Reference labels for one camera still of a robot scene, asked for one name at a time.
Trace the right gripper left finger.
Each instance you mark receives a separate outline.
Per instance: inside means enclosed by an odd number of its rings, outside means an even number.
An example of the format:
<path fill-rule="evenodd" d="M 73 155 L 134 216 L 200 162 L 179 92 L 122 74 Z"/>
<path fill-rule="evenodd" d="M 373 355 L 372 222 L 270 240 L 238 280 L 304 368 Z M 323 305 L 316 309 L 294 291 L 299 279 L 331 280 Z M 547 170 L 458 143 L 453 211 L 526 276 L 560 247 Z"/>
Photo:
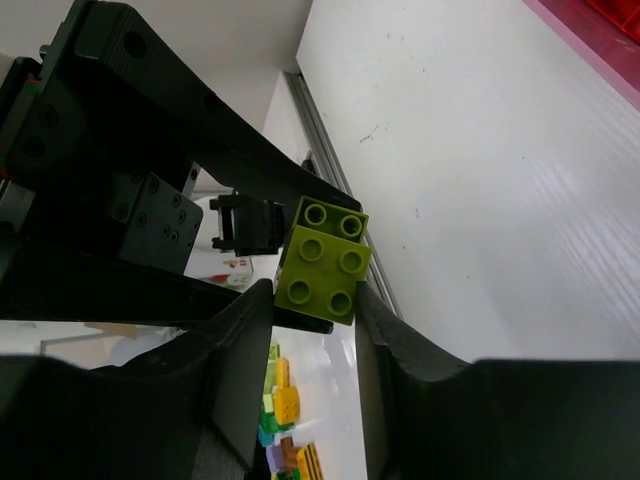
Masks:
<path fill-rule="evenodd" d="M 260 280 L 122 366 L 1 360 L 5 479 L 242 479 L 257 446 L 273 325 Z"/>

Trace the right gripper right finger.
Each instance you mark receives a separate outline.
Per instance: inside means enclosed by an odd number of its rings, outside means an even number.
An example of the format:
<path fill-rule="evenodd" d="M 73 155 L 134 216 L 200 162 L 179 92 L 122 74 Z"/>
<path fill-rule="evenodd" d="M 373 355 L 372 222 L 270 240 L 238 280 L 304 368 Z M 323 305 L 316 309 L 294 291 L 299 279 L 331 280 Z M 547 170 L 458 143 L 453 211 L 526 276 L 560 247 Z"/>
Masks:
<path fill-rule="evenodd" d="M 635 361 L 465 362 L 366 283 L 355 344 L 371 479 L 635 479 Z"/>

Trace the green square lego brick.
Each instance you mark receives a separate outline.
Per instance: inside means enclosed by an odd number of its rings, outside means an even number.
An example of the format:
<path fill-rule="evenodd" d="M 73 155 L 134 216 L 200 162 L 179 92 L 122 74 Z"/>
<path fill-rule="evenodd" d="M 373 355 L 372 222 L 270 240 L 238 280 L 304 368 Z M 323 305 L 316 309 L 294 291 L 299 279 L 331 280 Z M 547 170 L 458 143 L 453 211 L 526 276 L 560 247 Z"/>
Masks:
<path fill-rule="evenodd" d="M 276 273 L 274 304 L 349 326 L 371 256 L 366 245 L 296 226 Z"/>

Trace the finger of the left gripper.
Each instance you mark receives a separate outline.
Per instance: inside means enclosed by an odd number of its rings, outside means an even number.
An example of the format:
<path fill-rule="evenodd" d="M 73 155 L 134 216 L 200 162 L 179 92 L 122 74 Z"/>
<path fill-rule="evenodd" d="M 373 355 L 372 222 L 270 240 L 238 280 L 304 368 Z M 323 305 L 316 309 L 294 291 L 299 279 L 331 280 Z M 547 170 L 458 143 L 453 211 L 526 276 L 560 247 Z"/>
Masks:
<path fill-rule="evenodd" d="M 1 318 L 186 329 L 241 294 L 155 268 L 1 236 Z"/>

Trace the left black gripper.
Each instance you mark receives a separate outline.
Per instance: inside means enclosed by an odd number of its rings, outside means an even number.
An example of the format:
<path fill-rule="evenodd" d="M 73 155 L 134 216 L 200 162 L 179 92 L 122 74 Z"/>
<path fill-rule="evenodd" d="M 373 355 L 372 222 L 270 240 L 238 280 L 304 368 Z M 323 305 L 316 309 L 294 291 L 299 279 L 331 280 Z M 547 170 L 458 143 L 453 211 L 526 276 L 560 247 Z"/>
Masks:
<path fill-rule="evenodd" d="M 195 319 L 184 269 L 203 215 L 186 157 L 257 199 L 340 206 L 132 6 L 75 2 L 1 87 L 2 317 Z"/>

